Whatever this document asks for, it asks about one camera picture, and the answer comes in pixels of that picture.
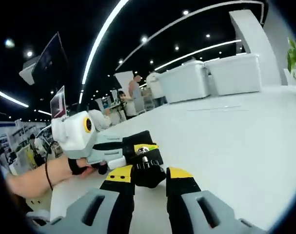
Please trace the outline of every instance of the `exhibition hall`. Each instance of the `exhibition hall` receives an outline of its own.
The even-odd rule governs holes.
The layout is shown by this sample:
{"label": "exhibition hall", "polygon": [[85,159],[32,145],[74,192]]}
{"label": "exhibition hall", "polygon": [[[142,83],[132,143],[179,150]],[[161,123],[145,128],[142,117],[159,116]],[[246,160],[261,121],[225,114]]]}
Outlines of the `exhibition hall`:
{"label": "exhibition hall", "polygon": [[7,13],[0,196],[20,230],[279,230],[296,206],[296,31],[273,1]]}

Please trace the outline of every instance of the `white pillar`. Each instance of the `white pillar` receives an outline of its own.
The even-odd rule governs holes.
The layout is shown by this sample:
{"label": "white pillar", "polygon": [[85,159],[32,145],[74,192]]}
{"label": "white pillar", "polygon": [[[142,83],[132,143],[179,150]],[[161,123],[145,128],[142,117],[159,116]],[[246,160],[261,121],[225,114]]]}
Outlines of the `white pillar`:
{"label": "white pillar", "polygon": [[259,55],[262,86],[281,85],[275,54],[254,14],[250,10],[232,11],[229,14],[245,51]]}
{"label": "white pillar", "polygon": [[266,22],[264,24],[264,31],[276,56],[281,84],[287,85],[288,83],[284,69],[288,67],[287,53],[291,48],[289,46],[288,37],[291,37],[292,39],[295,37],[293,36],[291,28],[284,21],[282,15],[272,5],[269,5]]}

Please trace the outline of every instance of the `monitor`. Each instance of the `monitor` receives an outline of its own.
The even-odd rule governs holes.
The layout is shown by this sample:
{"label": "monitor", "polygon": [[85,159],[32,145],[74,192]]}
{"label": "monitor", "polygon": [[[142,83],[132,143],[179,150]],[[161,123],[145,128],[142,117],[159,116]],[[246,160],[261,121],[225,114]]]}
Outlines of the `monitor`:
{"label": "monitor", "polygon": [[64,86],[56,93],[50,101],[51,118],[66,116]]}
{"label": "monitor", "polygon": [[59,33],[56,33],[37,60],[32,77],[34,83],[45,89],[58,89],[67,78],[67,57],[62,47]]}

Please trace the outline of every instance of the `white counter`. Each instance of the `white counter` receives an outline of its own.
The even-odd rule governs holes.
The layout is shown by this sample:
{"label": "white counter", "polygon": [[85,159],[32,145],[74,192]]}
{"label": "white counter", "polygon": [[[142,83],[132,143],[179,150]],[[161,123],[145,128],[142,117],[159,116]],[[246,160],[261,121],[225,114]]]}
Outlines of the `white counter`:
{"label": "white counter", "polygon": [[[144,130],[159,145],[164,166],[193,174],[202,190],[233,207],[236,218],[267,230],[296,194],[296,87],[168,104],[103,133]],[[95,173],[57,185],[51,218],[65,216],[71,203],[104,178]],[[171,233],[164,184],[136,187],[130,233]]]}

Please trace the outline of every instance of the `person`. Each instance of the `person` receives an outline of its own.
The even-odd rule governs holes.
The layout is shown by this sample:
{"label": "person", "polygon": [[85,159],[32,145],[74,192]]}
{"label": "person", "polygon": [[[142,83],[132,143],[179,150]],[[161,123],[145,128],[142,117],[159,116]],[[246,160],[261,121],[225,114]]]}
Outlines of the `person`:
{"label": "person", "polygon": [[96,102],[90,104],[89,108],[90,110],[88,111],[88,114],[90,115],[90,118],[98,132],[101,132],[102,130],[105,130],[111,126],[112,122],[109,117],[109,108],[104,110],[104,114],[100,111],[100,108]]}
{"label": "person", "polygon": [[126,94],[122,90],[120,90],[118,92],[118,95],[124,105],[125,112],[126,112],[125,113],[126,119],[128,120],[133,117],[136,117],[137,112],[135,109],[135,104],[133,102],[133,99],[131,97],[127,97]]}
{"label": "person", "polygon": [[38,138],[36,140],[35,135],[33,133],[30,135],[29,142],[30,142],[30,148],[34,153],[34,156],[33,156],[34,161],[35,161],[36,165],[39,167],[45,163],[45,160],[44,160],[43,156],[41,155],[41,153],[45,153],[46,151],[42,145],[41,139]]}
{"label": "person", "polygon": [[158,75],[159,73],[153,71],[146,78],[147,87],[151,90],[155,107],[159,107],[167,103],[161,84],[157,78]]}
{"label": "person", "polygon": [[[76,164],[79,168],[86,168],[81,174],[81,177],[86,177],[95,170],[87,163],[85,158],[77,159]],[[45,165],[41,165],[40,167],[21,175],[12,175],[9,170],[1,165],[0,170],[9,191],[23,198],[38,197],[43,195],[50,188],[46,176]],[[73,172],[66,155],[48,161],[47,172],[52,186],[73,177]]]}
{"label": "person", "polygon": [[139,87],[140,81],[141,81],[141,76],[137,75],[134,77],[133,80],[129,82],[129,86],[128,86],[129,96],[132,98],[132,101],[134,102],[135,110],[137,114],[145,112],[144,100]]}

